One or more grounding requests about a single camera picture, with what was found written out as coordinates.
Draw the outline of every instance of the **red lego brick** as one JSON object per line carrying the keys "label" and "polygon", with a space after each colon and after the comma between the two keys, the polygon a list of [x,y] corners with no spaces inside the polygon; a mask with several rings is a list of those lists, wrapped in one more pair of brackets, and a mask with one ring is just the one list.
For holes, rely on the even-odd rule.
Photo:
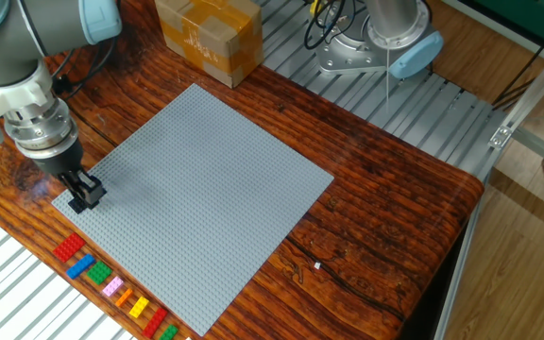
{"label": "red lego brick", "polygon": [[65,263],[83,246],[85,246],[85,241],[83,241],[79,235],[73,232],[71,236],[69,236],[58,247],[56,247],[56,249],[54,249],[54,255]]}
{"label": "red lego brick", "polygon": [[167,311],[165,311],[163,308],[159,308],[157,312],[152,316],[150,321],[148,321],[148,324],[146,325],[146,328],[144,331],[142,331],[142,335],[147,337],[148,339],[152,338],[152,335],[155,334],[157,329],[162,323],[162,320],[165,319],[167,316]]}

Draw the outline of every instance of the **metal slotted platform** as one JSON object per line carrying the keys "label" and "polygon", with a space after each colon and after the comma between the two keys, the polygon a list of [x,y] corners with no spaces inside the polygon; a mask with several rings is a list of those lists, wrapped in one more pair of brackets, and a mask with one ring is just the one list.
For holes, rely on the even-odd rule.
{"label": "metal slotted platform", "polygon": [[310,9],[300,0],[254,0],[262,7],[263,65],[436,158],[484,180],[499,152],[487,145],[504,113],[436,74],[400,81],[385,72],[321,72],[303,46]]}
{"label": "metal slotted platform", "polygon": [[0,339],[134,339],[0,228]]}

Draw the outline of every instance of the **cardboard box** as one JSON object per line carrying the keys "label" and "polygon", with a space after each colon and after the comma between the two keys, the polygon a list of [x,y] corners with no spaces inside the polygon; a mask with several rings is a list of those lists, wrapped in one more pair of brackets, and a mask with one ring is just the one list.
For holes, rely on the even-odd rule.
{"label": "cardboard box", "polygon": [[156,0],[167,46],[231,88],[264,61],[262,9],[250,0]]}

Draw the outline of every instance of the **lego baseplate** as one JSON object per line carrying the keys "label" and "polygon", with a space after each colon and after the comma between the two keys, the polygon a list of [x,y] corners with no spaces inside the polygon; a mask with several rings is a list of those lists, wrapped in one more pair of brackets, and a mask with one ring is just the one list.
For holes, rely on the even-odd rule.
{"label": "lego baseplate", "polygon": [[91,174],[96,209],[54,206],[200,335],[332,182],[196,85]]}

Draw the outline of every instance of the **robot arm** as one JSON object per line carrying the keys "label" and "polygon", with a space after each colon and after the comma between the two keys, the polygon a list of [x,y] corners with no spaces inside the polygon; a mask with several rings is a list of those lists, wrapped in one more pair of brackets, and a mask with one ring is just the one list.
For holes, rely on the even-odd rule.
{"label": "robot arm", "polygon": [[0,117],[18,149],[72,192],[77,213],[106,192],[81,166],[77,124],[52,93],[43,58],[115,37],[121,26],[114,0],[0,0]]}

